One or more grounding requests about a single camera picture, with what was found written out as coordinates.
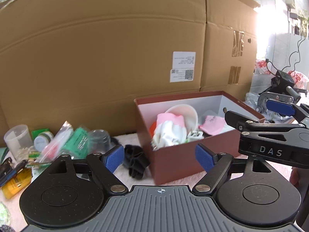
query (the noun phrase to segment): yellow package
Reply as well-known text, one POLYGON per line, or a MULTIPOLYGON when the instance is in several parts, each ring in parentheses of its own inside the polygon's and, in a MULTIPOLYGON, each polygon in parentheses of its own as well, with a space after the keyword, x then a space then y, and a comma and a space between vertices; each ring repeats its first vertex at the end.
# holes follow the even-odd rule
POLYGON ((10 199, 31 182, 32 173, 30 168, 24 168, 14 178, 10 179, 3 187, 5 198, 10 199))

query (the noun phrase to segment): white bowl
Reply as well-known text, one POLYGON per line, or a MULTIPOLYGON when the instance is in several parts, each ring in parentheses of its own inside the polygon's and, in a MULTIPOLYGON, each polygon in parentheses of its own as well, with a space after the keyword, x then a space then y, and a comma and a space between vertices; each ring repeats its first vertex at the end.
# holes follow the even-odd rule
POLYGON ((178 104, 166 111, 166 113, 172 113, 175 115, 182 115, 184 118, 184 124, 187 129, 187 135, 189 132, 198 128, 198 116, 196 110, 188 104, 178 104))

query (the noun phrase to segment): white cloth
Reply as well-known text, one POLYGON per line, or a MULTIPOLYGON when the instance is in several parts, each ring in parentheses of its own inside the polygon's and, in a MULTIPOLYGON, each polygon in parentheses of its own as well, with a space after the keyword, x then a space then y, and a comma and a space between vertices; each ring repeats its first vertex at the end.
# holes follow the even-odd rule
POLYGON ((183 144, 187 139, 187 129, 173 124, 172 121, 165 121, 159 124, 152 137, 154 150, 162 147, 170 147, 183 144))

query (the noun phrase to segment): metal rivet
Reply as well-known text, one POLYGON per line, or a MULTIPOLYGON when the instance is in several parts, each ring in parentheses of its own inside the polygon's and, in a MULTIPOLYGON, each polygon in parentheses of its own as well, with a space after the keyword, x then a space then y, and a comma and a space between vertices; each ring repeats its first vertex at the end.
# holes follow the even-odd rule
POLYGON ((126 189, 126 187, 123 186, 123 185, 114 185, 114 186, 111 186, 111 191, 114 192, 114 193, 121 193, 121 192, 123 192, 125 189, 126 189))
POLYGON ((200 184, 195 187, 196 191, 199 192, 208 192, 211 188, 208 185, 200 184))

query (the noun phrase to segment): clear plastic container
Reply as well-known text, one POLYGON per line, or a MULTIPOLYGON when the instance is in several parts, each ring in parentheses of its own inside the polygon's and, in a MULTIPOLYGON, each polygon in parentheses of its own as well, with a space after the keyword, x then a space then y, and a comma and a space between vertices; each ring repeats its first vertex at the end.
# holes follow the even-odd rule
POLYGON ((112 148, 111 137, 104 130, 93 130, 88 133, 89 152, 106 153, 112 148))
POLYGON ((28 159, 29 152, 33 150, 33 142, 26 125, 17 125, 8 130, 4 141, 17 163, 28 159))

